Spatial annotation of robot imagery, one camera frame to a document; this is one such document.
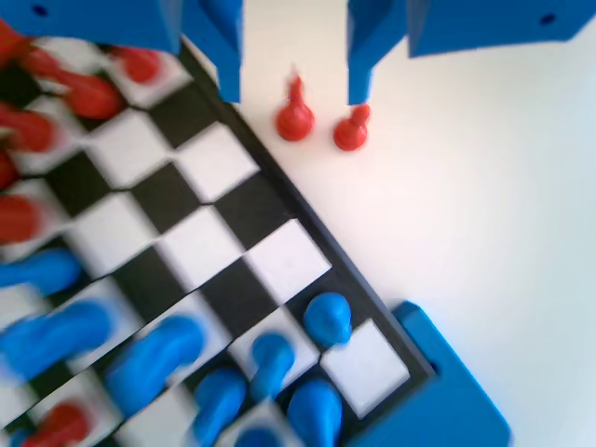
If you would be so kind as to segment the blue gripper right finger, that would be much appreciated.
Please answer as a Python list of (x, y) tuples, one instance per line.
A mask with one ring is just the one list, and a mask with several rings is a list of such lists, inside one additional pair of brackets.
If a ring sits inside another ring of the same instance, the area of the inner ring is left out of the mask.
[(373, 68), (402, 39), (412, 58), (484, 47), (568, 41), (595, 16), (594, 0), (349, 1), (347, 103), (369, 98)]

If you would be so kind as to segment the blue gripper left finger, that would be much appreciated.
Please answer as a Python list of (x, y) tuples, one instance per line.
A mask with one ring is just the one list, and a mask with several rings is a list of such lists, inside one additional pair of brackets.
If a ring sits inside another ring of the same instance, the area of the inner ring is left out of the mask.
[(1, 18), (26, 36), (71, 37), (172, 54), (186, 36), (216, 67), (222, 99), (240, 101), (240, 1), (6, 0)]

